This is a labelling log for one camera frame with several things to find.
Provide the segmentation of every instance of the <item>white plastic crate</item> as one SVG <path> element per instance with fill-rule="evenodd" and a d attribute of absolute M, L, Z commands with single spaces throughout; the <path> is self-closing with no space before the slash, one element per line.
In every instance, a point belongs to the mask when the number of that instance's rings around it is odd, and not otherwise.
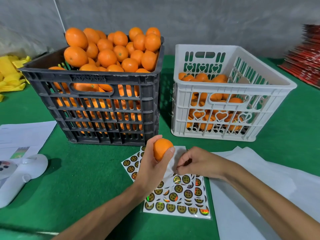
<path fill-rule="evenodd" d="M 228 83 L 181 81 L 180 72 L 194 77 L 204 72 L 209 79 L 225 74 Z M 173 78 L 172 134 L 232 141 L 255 141 L 288 93 L 297 87 L 242 47 L 230 45 L 177 44 Z M 196 106 L 191 105 L 194 92 L 199 93 Z M 205 104 L 199 106 L 203 92 L 208 96 Z M 210 97 L 214 93 L 235 94 L 244 102 L 230 103 L 230 95 L 226 102 L 213 102 Z M 195 110 L 194 119 L 188 118 L 190 109 Z M 206 113 L 209 118 L 215 115 L 216 120 L 204 121 Z"/>

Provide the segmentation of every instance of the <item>hand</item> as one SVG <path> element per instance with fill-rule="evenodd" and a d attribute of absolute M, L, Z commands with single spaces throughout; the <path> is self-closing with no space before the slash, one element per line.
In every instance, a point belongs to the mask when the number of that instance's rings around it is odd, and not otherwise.
<path fill-rule="evenodd" d="M 175 148 L 171 147 L 165 152 L 160 162 L 154 158 L 153 144 L 160 138 L 162 135 L 154 136 L 147 141 L 139 172 L 133 183 L 141 190 L 142 199 L 146 198 L 161 183 L 168 163 L 174 155 Z"/>
<path fill-rule="evenodd" d="M 194 146 L 179 159 L 177 174 L 192 173 L 210 178 L 225 179 L 227 170 L 233 164 L 232 161 Z"/>

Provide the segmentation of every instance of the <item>left hand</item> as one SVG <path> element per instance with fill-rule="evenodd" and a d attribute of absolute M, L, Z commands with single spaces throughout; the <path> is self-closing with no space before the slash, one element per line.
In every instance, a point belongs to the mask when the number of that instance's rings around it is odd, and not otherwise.
<path fill-rule="evenodd" d="M 153 144 L 160 138 L 162 138 L 162 135 L 154 136 L 147 141 L 139 172 L 133 183 L 133 186 L 141 191 L 142 199 L 146 198 L 161 183 L 168 163 L 175 152 L 175 148 L 170 147 L 162 160 L 158 162 L 153 156 Z"/>

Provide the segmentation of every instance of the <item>forearm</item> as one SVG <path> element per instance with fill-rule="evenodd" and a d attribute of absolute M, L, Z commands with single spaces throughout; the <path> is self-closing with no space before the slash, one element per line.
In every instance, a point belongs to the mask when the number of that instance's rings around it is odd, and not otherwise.
<path fill-rule="evenodd" d="M 132 185 L 122 194 L 85 215 L 53 240 L 105 239 L 115 226 L 141 202 L 139 189 Z"/>
<path fill-rule="evenodd" d="M 268 222 L 283 240 L 311 240 L 320 236 L 320 224 L 292 202 L 230 162 L 223 176 Z"/>

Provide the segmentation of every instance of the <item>right hand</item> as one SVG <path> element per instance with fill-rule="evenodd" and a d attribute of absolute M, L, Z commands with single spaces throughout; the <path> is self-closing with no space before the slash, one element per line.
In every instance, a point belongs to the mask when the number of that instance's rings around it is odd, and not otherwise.
<path fill-rule="evenodd" d="M 197 174 L 209 178 L 225 179 L 227 171 L 234 164 L 223 157 L 210 153 L 199 147 L 192 147 L 179 159 L 177 174 Z"/>

